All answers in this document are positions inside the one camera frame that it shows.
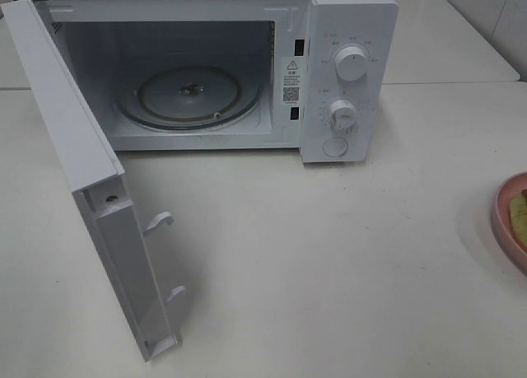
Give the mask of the white warning label sticker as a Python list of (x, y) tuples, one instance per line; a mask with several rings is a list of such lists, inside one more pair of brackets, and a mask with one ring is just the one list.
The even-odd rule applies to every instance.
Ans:
[(281, 98), (282, 103), (298, 105), (301, 102), (305, 74), (305, 59), (303, 57), (284, 57), (281, 63)]

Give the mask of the round white door button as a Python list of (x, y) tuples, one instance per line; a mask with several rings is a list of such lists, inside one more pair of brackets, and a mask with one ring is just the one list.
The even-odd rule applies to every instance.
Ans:
[(348, 144), (345, 138), (330, 138), (323, 145), (324, 153), (331, 157), (343, 156), (347, 150)]

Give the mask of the pink round plate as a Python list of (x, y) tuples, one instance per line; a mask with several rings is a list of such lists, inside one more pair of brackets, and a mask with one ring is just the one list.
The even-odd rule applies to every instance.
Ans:
[(492, 230), (509, 260), (526, 275), (526, 248), (515, 238), (511, 225), (510, 203), (526, 190), (526, 172), (506, 179), (497, 189), (492, 203)]

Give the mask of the white microwave oven body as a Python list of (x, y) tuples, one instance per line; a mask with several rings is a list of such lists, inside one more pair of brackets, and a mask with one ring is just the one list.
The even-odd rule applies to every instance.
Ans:
[[(116, 151), (296, 148), (306, 163), (354, 162), (366, 156), (380, 85), (398, 15), (395, 0), (31, 0), (42, 2), (58, 47)], [(341, 80), (334, 55), (347, 44), (367, 53), (366, 75)], [(303, 57), (301, 102), (282, 103), (281, 63)], [(161, 131), (133, 122), (116, 98), (129, 78), (203, 65), (259, 71), (258, 104), (214, 128)], [(350, 100), (357, 124), (333, 130), (329, 106)], [(324, 142), (348, 150), (327, 156)]]

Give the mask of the white microwave door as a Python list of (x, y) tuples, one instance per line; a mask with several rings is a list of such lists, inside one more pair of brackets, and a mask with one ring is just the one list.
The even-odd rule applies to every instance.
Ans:
[(59, 50), (46, 6), (16, 0), (2, 5), (2, 12), (77, 209), (139, 351), (150, 361), (179, 340), (145, 237), (174, 220), (162, 212), (140, 224), (124, 168)]

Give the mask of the white timer knob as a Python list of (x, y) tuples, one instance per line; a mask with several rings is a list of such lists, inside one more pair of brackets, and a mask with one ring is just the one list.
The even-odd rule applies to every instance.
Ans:
[(333, 130), (347, 132), (357, 124), (358, 110), (350, 100), (336, 100), (329, 106), (329, 123)]

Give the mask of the upper white power knob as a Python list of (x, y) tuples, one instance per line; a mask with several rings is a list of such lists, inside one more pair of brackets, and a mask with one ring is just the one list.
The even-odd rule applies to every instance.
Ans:
[(338, 77), (345, 82), (354, 82), (366, 75), (369, 62), (366, 51), (358, 44), (347, 44), (334, 55)]

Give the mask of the sandwich with lettuce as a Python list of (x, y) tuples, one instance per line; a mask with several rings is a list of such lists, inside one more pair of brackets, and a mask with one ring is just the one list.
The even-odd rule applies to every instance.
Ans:
[(519, 192), (509, 204), (511, 229), (516, 241), (526, 250), (527, 221), (526, 221), (526, 190)]

